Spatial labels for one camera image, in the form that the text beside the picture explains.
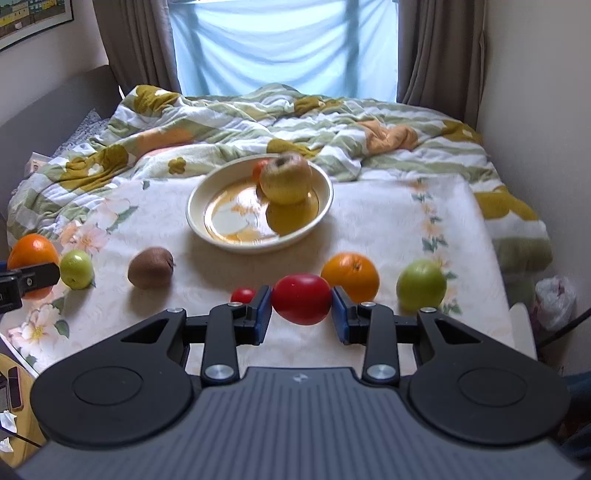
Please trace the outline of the small red cherry tomato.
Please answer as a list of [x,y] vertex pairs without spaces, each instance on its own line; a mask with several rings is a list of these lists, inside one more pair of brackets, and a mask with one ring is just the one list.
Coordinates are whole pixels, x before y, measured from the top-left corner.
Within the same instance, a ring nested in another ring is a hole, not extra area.
[[249,305],[256,298],[257,291],[252,288],[238,288],[232,292],[230,302],[232,304]]

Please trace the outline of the large orange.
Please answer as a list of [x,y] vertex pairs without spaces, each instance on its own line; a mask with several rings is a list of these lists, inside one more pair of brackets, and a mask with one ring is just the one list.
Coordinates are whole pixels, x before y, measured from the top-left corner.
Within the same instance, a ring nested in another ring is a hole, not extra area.
[[373,301],[380,288],[380,276],[374,263],[362,254],[342,252],[332,256],[321,272],[331,287],[342,287],[356,303]]

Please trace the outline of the large red tomato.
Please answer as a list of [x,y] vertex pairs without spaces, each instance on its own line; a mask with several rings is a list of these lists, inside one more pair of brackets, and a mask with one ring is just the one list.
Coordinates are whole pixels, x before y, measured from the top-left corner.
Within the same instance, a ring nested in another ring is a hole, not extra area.
[[329,314],[332,291],[329,283],[318,275],[288,275],[273,286],[271,303],[283,319],[311,326],[322,322]]

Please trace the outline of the brown kiwi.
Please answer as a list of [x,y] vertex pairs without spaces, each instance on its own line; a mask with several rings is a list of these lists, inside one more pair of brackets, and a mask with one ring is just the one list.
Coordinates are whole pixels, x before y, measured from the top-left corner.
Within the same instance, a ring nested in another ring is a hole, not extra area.
[[174,271],[172,254],[162,247],[150,247],[138,253],[129,263],[127,278],[143,290],[168,287]]

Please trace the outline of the white floral bedsheet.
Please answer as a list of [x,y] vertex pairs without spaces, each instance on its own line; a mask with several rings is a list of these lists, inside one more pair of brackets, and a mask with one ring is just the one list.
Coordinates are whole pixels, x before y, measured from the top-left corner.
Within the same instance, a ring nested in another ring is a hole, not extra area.
[[[91,287],[57,285],[1,322],[1,331],[36,370],[167,308],[204,314],[240,287],[317,274],[342,252],[377,267],[377,300],[396,307],[396,285],[413,261],[433,259],[448,279],[443,311],[507,345],[514,342],[501,273],[469,185],[454,176],[335,185],[332,208],[304,240],[273,253],[233,254],[207,244],[185,219],[197,178],[120,184],[72,231],[52,240],[92,259]],[[135,288],[131,260],[150,247],[174,259],[168,287]]]

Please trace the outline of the large yellowish apple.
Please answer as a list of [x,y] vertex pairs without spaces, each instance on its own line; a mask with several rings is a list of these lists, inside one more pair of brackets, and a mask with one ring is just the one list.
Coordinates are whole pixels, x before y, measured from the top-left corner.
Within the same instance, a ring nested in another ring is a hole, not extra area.
[[311,166],[300,154],[287,152],[273,158],[260,171],[259,186],[271,203],[303,202],[311,190]]

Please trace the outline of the small mandarin in bowl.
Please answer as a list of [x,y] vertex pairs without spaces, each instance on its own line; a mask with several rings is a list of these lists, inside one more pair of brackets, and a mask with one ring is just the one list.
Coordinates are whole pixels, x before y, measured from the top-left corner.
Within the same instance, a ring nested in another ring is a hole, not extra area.
[[262,159],[256,162],[252,168],[252,180],[259,184],[260,175],[262,175],[263,168],[269,164],[270,159]]

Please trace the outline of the grey patterned pillow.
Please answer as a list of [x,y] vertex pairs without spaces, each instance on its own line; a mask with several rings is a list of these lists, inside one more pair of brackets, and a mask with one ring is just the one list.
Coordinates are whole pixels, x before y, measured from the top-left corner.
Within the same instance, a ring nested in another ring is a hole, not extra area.
[[109,118],[102,118],[95,109],[89,111],[82,122],[76,127],[74,132],[65,140],[52,154],[52,157],[58,157],[74,147],[84,143],[90,137],[98,135],[104,130],[109,122]]

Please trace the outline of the white plastic bag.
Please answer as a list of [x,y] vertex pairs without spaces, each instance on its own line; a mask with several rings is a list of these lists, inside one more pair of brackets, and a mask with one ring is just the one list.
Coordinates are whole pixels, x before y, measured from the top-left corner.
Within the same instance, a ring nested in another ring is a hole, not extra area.
[[563,276],[540,280],[535,286],[536,318],[545,332],[557,332],[573,318],[576,291]]

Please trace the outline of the striped floral duvet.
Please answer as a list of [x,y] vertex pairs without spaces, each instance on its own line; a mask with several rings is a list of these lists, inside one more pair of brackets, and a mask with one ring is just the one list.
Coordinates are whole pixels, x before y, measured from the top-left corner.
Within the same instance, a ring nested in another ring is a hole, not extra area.
[[427,108],[308,96],[276,83],[243,96],[134,87],[97,133],[19,184],[8,204],[7,239],[72,231],[119,180],[201,176],[243,157],[284,152],[301,154],[339,182],[374,172],[461,176],[504,274],[540,273],[552,263],[545,224],[509,192],[470,125]]

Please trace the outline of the left brown curtain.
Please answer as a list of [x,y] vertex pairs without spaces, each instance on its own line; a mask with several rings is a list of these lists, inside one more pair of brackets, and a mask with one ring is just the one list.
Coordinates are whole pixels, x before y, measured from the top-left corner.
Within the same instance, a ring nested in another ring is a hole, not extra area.
[[180,85],[169,7],[162,0],[96,0],[93,8],[109,65],[121,90]]

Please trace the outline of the brown curtain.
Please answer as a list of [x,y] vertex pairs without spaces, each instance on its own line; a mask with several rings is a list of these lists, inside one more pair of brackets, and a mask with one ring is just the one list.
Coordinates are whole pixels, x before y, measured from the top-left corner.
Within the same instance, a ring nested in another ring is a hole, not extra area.
[[162,0],[96,0],[93,8],[109,65],[121,90],[180,85],[169,7]]
[[486,7],[476,0],[399,3],[398,102],[477,125]]

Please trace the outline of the light blue window cloth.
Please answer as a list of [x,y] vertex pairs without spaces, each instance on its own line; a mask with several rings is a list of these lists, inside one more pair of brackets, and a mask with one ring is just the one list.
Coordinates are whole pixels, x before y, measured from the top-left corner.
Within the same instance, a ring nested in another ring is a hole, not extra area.
[[395,1],[171,1],[177,74],[189,96],[270,83],[308,95],[393,102]]

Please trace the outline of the right brown curtain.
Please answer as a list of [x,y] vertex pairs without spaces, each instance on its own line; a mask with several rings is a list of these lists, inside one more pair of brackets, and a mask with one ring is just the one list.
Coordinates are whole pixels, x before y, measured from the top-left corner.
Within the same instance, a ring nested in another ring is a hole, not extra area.
[[486,7],[476,0],[399,3],[398,102],[477,125]]

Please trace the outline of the framed wall picture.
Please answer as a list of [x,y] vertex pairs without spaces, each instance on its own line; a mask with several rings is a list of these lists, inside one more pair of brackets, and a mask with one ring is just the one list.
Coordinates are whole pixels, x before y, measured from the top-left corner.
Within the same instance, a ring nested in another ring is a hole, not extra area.
[[2,0],[0,50],[73,19],[70,0]]

